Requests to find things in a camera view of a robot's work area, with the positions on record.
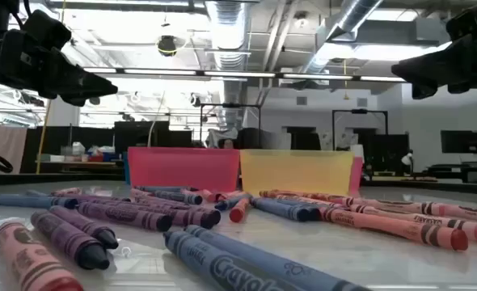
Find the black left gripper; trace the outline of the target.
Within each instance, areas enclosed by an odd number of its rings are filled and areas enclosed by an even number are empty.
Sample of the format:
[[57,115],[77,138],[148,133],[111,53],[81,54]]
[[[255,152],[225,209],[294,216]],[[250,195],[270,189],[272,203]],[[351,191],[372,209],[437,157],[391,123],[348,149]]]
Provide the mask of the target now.
[[83,107],[87,99],[113,95],[118,87],[106,78],[66,60],[55,47],[45,48],[26,32],[0,31],[0,84],[28,89]]

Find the pink crayon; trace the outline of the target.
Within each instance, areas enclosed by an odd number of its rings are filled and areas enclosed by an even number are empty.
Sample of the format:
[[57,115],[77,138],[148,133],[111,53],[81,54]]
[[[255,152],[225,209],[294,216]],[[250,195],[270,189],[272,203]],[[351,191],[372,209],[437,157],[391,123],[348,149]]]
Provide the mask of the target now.
[[477,222],[453,219],[447,217],[429,216],[418,213],[405,213],[389,209],[379,209],[368,205],[350,205],[350,210],[356,213],[376,215],[379,217],[389,217],[404,221],[413,221],[452,229],[463,230],[472,241],[477,241]]
[[440,204],[440,209],[448,217],[465,218],[472,221],[477,221],[477,209],[469,208],[460,205]]

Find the brownish orange crayon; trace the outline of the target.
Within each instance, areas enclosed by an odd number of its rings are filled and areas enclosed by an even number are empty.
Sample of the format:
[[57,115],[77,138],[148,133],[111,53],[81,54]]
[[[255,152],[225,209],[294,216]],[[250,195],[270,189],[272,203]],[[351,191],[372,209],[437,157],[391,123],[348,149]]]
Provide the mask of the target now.
[[282,191],[282,190],[267,190],[260,191],[259,195],[266,198],[276,198],[277,196],[300,196],[315,200],[330,200],[331,195],[318,193],[318,192],[293,192],[293,191]]

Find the black partition panels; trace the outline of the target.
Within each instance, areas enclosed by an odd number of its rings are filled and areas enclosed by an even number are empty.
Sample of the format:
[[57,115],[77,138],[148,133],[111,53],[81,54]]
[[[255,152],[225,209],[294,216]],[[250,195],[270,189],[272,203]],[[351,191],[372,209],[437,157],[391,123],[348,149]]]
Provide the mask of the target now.
[[23,167],[36,165],[38,154],[59,154],[64,146],[75,141],[87,150],[92,146],[113,146],[117,154],[124,153],[130,146],[191,147],[192,131],[169,129],[167,121],[117,121],[111,129],[78,126],[49,126],[44,140],[40,139],[41,126],[27,131],[23,151]]

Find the black computer monitor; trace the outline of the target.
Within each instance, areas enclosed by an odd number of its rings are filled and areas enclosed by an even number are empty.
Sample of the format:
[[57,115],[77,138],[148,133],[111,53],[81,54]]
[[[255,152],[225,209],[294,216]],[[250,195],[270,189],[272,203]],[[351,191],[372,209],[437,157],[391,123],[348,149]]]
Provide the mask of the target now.
[[477,154],[477,132],[441,130],[441,151],[444,154]]

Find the wooden shelf table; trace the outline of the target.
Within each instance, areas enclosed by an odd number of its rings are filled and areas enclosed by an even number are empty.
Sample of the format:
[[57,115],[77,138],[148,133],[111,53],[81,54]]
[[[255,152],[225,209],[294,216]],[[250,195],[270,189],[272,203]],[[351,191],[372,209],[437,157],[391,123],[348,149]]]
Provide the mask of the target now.
[[124,173],[122,162],[41,162],[41,173],[54,174],[109,174]]

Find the black cabinet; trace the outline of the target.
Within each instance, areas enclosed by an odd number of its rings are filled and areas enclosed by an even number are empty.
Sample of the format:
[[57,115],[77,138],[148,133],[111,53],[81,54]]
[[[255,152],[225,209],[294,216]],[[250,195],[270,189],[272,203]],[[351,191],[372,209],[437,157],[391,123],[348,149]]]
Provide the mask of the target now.
[[370,134],[363,136],[364,168],[369,174],[391,172],[402,175],[405,166],[401,158],[408,153],[406,134]]

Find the pink cloth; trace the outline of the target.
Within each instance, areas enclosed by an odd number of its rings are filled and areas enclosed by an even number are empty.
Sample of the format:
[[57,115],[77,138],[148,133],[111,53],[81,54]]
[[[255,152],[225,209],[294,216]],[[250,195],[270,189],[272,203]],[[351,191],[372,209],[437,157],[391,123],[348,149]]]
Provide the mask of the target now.
[[27,128],[0,125],[0,156],[12,166],[11,174],[20,172]]

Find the large pink plastic bin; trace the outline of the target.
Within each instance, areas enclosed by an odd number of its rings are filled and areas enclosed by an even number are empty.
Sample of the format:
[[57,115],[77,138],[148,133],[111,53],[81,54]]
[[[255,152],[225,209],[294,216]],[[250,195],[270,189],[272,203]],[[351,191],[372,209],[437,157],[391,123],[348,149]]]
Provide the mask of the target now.
[[359,196],[362,169],[363,169],[363,159],[361,157],[355,157],[352,162],[349,188],[348,188],[348,194],[350,196]]

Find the small pink plastic bin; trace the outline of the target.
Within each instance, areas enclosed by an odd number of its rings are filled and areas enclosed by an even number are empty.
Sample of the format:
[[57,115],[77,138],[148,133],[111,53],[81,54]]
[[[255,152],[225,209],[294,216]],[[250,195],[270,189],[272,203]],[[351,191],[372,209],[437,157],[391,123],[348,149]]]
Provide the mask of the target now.
[[239,158],[238,150],[130,147],[130,183],[229,192],[237,185]]

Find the small yellow plastic bin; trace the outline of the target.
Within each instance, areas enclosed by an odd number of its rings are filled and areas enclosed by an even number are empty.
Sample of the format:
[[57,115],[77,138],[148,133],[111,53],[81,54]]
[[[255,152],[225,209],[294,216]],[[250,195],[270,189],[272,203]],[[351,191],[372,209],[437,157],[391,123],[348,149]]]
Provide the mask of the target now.
[[243,189],[346,195],[354,153],[318,150],[241,150]]

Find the LED light bar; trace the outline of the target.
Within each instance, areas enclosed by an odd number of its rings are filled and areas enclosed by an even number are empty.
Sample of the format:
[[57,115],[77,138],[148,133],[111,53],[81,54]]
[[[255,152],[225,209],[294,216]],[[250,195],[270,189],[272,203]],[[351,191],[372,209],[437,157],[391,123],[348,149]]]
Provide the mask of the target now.
[[405,83],[403,78],[387,76],[364,76],[348,74],[300,74],[282,72],[251,72],[223,70],[164,70],[164,69],[128,69],[86,67],[85,70],[94,74],[104,75],[144,75],[144,76],[174,76],[174,77],[216,77],[216,78],[270,78],[312,81],[346,81],[346,82],[389,82]]

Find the black metal stand frame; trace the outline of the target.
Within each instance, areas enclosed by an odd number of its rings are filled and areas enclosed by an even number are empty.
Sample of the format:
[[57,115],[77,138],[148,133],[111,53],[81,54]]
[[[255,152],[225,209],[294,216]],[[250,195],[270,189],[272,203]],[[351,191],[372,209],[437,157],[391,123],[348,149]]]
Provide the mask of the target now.
[[258,112],[258,126],[257,126],[257,146],[258,148],[261,147],[261,130],[262,130],[262,106],[258,104],[241,104],[241,103],[201,103],[199,109],[199,126],[200,126],[200,138],[199,141],[202,141],[202,126],[203,126],[203,110],[205,106],[210,107],[220,107],[220,108],[255,108]]
[[368,110],[368,109],[363,109],[363,108],[355,108],[355,109],[333,109],[331,111],[331,130],[332,130],[332,149],[336,149],[336,113],[337,112],[347,112],[350,114],[354,115],[365,115],[368,113],[373,113],[373,114],[383,114],[384,115],[384,129],[385,129],[385,135],[389,134],[389,113],[388,111],[379,111],[379,110]]

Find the silver spiral ventilation duct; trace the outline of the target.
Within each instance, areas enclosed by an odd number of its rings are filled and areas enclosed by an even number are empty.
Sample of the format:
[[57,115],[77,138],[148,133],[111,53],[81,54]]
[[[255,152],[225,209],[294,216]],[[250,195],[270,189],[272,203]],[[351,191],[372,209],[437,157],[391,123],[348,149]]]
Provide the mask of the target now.
[[[215,53],[217,70],[243,71],[247,56],[241,53],[246,44],[249,5],[244,2],[206,1],[212,35],[212,48],[229,52]],[[243,82],[223,81],[219,95],[222,103],[240,103]],[[223,108],[226,128],[238,127],[239,111]]]
[[352,53],[358,29],[384,0],[343,0],[340,11],[320,24],[315,37],[315,51],[300,73],[321,74],[333,59],[346,59]]

